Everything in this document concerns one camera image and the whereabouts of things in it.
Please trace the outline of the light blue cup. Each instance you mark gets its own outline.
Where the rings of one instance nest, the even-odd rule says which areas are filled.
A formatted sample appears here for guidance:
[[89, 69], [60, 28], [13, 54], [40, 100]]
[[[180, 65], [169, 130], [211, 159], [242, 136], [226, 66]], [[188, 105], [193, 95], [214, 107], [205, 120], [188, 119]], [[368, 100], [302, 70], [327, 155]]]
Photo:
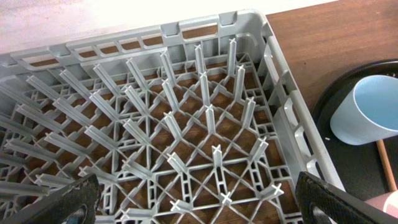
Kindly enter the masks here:
[[332, 133], [354, 146], [397, 135], [397, 78], [360, 79], [331, 116]]

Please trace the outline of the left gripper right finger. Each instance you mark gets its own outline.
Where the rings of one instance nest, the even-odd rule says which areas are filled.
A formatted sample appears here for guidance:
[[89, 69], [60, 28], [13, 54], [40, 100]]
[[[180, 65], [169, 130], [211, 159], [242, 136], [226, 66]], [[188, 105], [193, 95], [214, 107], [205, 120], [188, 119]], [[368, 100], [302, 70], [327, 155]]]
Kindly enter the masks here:
[[397, 218], [309, 172], [299, 173], [295, 195], [304, 223], [397, 223]]

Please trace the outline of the pink cup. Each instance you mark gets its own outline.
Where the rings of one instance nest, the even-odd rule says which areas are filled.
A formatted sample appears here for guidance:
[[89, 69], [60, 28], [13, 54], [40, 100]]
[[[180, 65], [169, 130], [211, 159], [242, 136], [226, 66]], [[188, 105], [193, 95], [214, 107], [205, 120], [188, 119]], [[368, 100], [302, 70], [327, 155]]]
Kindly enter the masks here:
[[387, 194], [383, 194], [374, 198], [371, 198], [369, 200], [366, 200], [365, 202], [381, 211], [384, 213], [391, 215], [395, 218], [398, 217], [398, 198], [397, 198], [397, 191], [389, 192]]

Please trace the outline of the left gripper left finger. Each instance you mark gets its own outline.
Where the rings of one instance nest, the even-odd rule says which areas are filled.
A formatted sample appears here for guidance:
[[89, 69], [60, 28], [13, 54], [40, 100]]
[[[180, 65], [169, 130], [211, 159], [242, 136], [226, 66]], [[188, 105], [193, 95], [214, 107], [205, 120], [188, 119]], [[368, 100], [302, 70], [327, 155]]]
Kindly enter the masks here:
[[101, 198], [98, 178], [88, 174], [1, 221], [5, 224], [94, 224]]

